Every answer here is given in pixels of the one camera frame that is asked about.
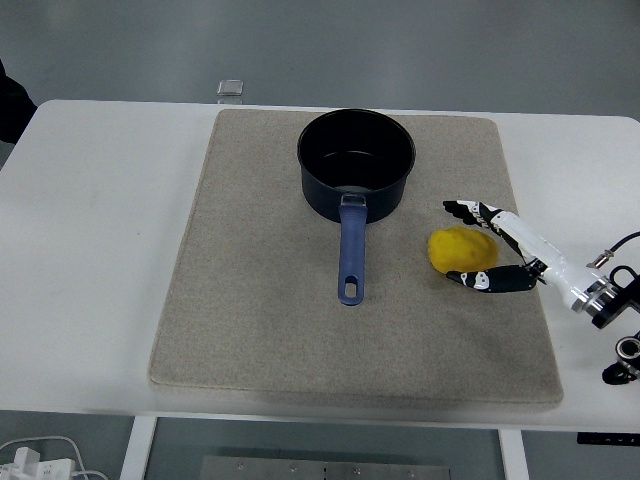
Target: dark clothing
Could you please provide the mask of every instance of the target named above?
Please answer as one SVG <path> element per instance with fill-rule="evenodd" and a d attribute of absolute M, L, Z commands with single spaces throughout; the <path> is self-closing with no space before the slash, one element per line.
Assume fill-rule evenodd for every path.
<path fill-rule="evenodd" d="M 24 87 L 7 77 L 0 60 L 0 141 L 17 143 L 36 109 Z"/>

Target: blue handle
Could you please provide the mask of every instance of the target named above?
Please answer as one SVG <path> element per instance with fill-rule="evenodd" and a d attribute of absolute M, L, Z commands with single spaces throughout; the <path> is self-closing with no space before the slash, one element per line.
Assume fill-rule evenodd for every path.
<path fill-rule="evenodd" d="M 364 298 L 364 245 L 367 207 L 364 197 L 343 195 L 339 207 L 341 222 L 338 298 L 349 306 Z"/>

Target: black saucepan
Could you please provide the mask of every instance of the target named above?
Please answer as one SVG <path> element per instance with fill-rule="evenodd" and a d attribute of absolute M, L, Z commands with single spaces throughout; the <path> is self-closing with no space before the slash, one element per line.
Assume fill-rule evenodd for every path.
<path fill-rule="evenodd" d="M 343 109 L 313 120 L 298 140 L 302 191 L 309 205 L 341 223 L 338 298 L 364 298 L 365 225 L 400 203 L 415 161 L 409 133 L 371 110 Z"/>

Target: yellow potato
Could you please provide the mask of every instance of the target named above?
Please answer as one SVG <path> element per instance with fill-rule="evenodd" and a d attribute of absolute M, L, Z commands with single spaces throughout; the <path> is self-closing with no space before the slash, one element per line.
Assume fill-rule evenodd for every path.
<path fill-rule="evenodd" d="M 465 227 L 436 230 L 428 242 L 429 260 L 441 273 L 481 272 L 495 267 L 498 245 L 490 236 Z"/>

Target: white table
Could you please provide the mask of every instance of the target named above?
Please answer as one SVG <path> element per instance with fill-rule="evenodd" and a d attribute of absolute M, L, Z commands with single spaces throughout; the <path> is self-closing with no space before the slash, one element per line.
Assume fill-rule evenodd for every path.
<path fill-rule="evenodd" d="M 250 393 L 244 402 L 225 402 L 154 390 L 147 380 L 154 335 L 222 108 L 284 107 L 40 107 L 0 171 L 1 409 L 640 432 L 640 382 L 600 380 L 616 341 L 640 330 L 640 316 L 628 309 L 598 331 L 543 285 L 565 392 L 549 412 L 291 407 Z M 496 122 L 521 217 L 577 262 L 640 229 L 638 122 L 446 113 Z M 637 244 L 610 263 L 640 266 Z"/>

